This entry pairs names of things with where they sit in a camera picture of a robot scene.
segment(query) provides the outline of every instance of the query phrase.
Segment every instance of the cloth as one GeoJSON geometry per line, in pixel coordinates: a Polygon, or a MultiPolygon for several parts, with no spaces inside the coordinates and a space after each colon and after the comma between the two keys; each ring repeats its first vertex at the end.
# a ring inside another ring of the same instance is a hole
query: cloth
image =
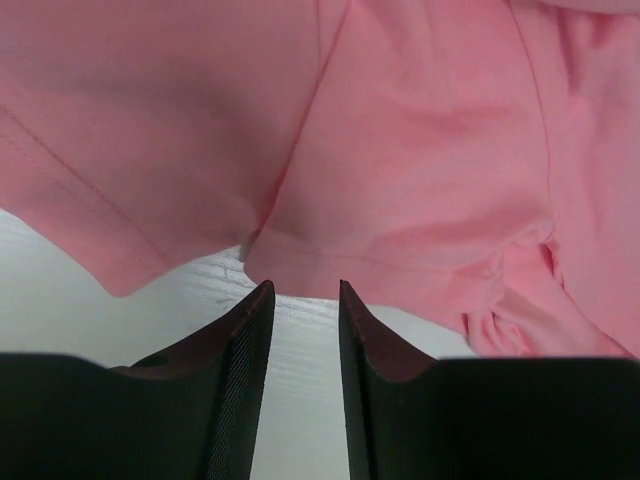
{"type": "Polygon", "coordinates": [[[0,0],[0,105],[0,207],[114,295],[250,243],[483,355],[640,356],[635,13],[0,0]]]}

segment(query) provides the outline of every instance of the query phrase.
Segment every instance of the pink garment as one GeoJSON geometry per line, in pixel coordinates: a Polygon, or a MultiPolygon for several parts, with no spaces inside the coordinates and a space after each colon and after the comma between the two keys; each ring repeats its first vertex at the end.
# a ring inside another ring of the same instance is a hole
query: pink garment
{"type": "Polygon", "coordinates": [[[280,293],[640,356],[638,15],[0,0],[0,105],[0,206],[115,295],[257,235],[280,293]]]}

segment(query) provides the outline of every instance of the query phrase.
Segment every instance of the wooden surface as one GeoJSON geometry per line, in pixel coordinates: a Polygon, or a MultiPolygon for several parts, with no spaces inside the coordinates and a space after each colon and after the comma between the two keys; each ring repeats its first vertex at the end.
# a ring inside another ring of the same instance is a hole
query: wooden surface
{"type": "MultiPolygon", "coordinates": [[[[237,253],[199,259],[115,299],[54,245],[0,211],[0,351],[130,364],[221,316],[253,288],[237,253]]],[[[430,322],[372,310],[433,356],[472,355],[461,337],[430,322]]],[[[280,296],[252,479],[348,480],[339,362],[336,303],[280,296]]]]}

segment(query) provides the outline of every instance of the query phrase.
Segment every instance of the clothing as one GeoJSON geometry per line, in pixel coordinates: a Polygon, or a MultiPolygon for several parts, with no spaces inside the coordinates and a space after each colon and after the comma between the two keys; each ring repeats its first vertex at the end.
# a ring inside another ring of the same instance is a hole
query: clothing
{"type": "Polygon", "coordinates": [[[484,355],[640,356],[638,15],[0,0],[0,104],[0,206],[114,295],[250,241],[484,355]]]}

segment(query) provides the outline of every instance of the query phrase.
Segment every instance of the pink shirt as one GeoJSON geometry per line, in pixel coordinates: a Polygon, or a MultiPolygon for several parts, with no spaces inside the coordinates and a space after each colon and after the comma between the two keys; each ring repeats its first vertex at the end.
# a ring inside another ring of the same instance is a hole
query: pink shirt
{"type": "Polygon", "coordinates": [[[640,356],[640,6],[603,1],[0,0],[0,207],[115,295],[252,239],[481,354],[640,356]]]}

